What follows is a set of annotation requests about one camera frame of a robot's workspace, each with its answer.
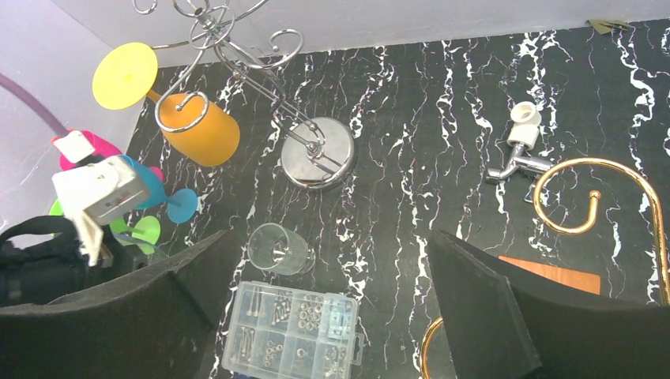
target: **orange wooden block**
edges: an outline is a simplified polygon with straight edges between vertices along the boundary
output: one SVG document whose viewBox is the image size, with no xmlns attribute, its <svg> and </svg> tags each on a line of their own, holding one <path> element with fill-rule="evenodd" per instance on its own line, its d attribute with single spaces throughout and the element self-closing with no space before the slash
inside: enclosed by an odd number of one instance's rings
<svg viewBox="0 0 670 379">
<path fill-rule="evenodd" d="M 596 274 L 525 261 L 523 259 L 504 257 L 502 255 L 499 258 L 507 263 L 568 287 L 600 295 L 600 277 Z"/>
</svg>

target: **plastic organizer box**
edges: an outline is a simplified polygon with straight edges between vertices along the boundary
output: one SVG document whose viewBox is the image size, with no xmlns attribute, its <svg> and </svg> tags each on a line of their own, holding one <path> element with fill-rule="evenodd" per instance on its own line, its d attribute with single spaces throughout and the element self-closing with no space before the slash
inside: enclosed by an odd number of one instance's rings
<svg viewBox="0 0 670 379">
<path fill-rule="evenodd" d="M 258 379 L 348 379 L 360 365 L 358 303 L 260 282 L 235 295 L 223 367 Z"/>
</svg>

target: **chrome faucet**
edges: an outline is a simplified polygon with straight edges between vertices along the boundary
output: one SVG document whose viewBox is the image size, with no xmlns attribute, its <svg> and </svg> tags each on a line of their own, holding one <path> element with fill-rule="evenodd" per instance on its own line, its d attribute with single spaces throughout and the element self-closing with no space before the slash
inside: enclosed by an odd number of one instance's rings
<svg viewBox="0 0 670 379">
<path fill-rule="evenodd" d="M 512 108 L 510 117 L 514 121 L 514 126 L 507 138 L 507 144 L 512 147 L 512 152 L 502 170 L 497 168 L 488 168 L 486 170 L 486 183 L 498 184 L 509 178 L 516 170 L 521 170 L 524 174 L 536 178 L 544 174 L 552 166 L 552 163 L 546 159 L 526 155 L 535 147 L 535 142 L 540 136 L 540 124 L 542 116 L 537 111 L 535 104 L 525 101 Z M 534 187 L 534 182 L 530 187 L 530 192 Z"/>
<path fill-rule="evenodd" d="M 535 177 L 544 174 L 551 168 L 552 164 L 548 160 L 535 156 L 523 156 L 525 151 L 525 145 L 522 143 L 512 145 L 512 152 L 507 159 L 505 168 L 502 170 L 488 168 L 486 170 L 486 183 L 498 184 L 498 182 L 509 178 L 516 170 L 524 171 L 524 174 Z"/>
</svg>

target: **gold metal hook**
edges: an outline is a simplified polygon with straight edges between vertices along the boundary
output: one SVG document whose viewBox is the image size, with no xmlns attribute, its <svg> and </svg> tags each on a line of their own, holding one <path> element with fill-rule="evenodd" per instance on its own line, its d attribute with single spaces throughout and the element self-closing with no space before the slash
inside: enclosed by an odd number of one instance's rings
<svg viewBox="0 0 670 379">
<path fill-rule="evenodd" d="M 535 212 L 543 223 L 546 223 L 551 229 L 559 233 L 566 235 L 580 235 L 589 231 L 589 229 L 591 229 L 593 225 L 596 224 L 598 201 L 600 200 L 599 191 L 592 190 L 589 194 L 589 215 L 586 221 L 578 227 L 562 227 L 551 221 L 547 214 L 544 213 L 544 209 L 542 208 L 542 203 L 540 201 L 540 195 L 542 194 L 544 185 L 547 184 L 549 180 L 551 180 L 551 177 L 553 177 L 554 174 L 568 167 L 587 164 L 611 168 L 628 175 L 630 178 L 635 180 L 635 182 L 640 185 L 640 187 L 642 187 L 642 190 L 649 198 L 653 219 L 653 234 L 654 238 L 656 239 L 656 272 L 658 277 L 658 285 L 661 290 L 661 304 L 664 306 L 670 305 L 670 288 L 668 288 L 668 283 L 670 283 L 670 279 L 668 278 L 668 255 L 665 249 L 665 232 L 663 225 L 663 212 L 661 211 L 661 201 L 658 199 L 658 195 L 651 184 L 649 184 L 649 182 L 647 182 L 646 179 L 644 179 L 637 171 L 623 166 L 621 163 L 601 158 L 584 157 L 569 159 L 565 162 L 558 163 L 537 179 L 535 190 L 533 191 L 533 207 L 535 208 Z M 431 371 L 428 369 L 428 348 L 431 346 L 431 342 L 433 337 L 435 337 L 435 333 L 442 327 L 443 324 L 444 320 L 442 317 L 438 317 L 435 319 L 435 321 L 428 325 L 426 332 L 423 334 L 420 350 L 420 368 L 421 377 L 423 379 L 431 379 Z"/>
</svg>

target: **small compartment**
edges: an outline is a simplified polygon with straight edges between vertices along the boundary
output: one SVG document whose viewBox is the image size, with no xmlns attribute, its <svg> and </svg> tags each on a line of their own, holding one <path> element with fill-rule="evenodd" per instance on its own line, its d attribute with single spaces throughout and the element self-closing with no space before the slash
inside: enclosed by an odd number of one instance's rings
<svg viewBox="0 0 670 379">
<path fill-rule="evenodd" d="M 293 291 L 278 290 L 271 294 L 264 288 L 258 324 L 278 332 L 286 332 L 292 311 Z"/>
<path fill-rule="evenodd" d="M 350 358 L 347 347 L 318 343 L 311 377 L 348 378 L 351 369 Z"/>
<path fill-rule="evenodd" d="M 280 373 L 296 379 L 311 379 L 316 356 L 316 342 L 288 336 L 285 346 Z"/>
<path fill-rule="evenodd" d="M 357 308 L 353 300 L 344 296 L 327 295 L 323 306 L 323 322 L 319 333 L 320 340 L 329 343 L 349 342 L 356 325 Z"/>
<path fill-rule="evenodd" d="M 284 335 L 257 330 L 252 350 L 251 365 L 261 370 L 277 373 L 284 356 Z"/>
<path fill-rule="evenodd" d="M 255 326 L 259 316 L 262 315 L 263 290 L 256 286 L 245 286 L 239 289 L 236 301 L 240 301 L 237 322 L 244 325 Z"/>
<path fill-rule="evenodd" d="M 301 338 L 316 340 L 324 323 L 324 298 L 322 295 L 295 292 L 288 331 Z"/>
<path fill-rule="evenodd" d="M 256 329 L 238 325 L 228 333 L 226 339 L 226 357 L 234 366 L 248 367 L 254 353 Z"/>
</svg>

